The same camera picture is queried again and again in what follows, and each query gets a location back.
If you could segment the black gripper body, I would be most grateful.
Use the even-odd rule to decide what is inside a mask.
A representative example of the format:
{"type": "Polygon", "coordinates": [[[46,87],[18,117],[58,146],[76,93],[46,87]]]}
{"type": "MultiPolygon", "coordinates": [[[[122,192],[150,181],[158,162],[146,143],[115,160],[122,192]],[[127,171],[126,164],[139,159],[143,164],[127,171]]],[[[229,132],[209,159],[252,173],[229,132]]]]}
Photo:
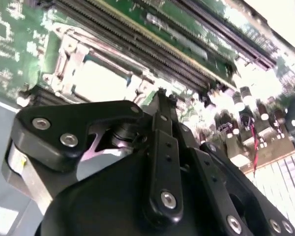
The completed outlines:
{"type": "Polygon", "coordinates": [[[136,153],[66,188],[39,236],[221,236],[177,154],[136,153]]]}

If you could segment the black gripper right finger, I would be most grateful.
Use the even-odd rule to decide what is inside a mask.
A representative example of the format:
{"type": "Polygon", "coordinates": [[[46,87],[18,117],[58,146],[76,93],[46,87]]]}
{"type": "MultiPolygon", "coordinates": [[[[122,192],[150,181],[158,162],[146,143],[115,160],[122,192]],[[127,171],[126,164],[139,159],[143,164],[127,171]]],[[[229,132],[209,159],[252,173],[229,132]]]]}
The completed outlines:
{"type": "Polygon", "coordinates": [[[199,145],[177,119],[177,97],[169,97],[183,160],[201,184],[214,222],[223,236],[295,236],[292,223],[213,143],[199,145]]]}

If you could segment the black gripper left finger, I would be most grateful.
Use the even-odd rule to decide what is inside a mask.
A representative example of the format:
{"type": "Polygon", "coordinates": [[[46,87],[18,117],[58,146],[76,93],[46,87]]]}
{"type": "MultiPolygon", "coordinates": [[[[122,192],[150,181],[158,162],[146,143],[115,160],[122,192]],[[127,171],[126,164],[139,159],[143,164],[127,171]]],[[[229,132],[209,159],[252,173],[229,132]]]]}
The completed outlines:
{"type": "Polygon", "coordinates": [[[152,115],[128,100],[22,109],[12,126],[11,149],[29,162],[21,173],[25,185],[31,193],[47,190],[49,207],[58,194],[81,181],[76,172],[87,151],[96,156],[110,148],[130,148],[125,157],[179,157],[169,97],[162,88],[155,93],[149,104],[155,110],[152,115]]]}

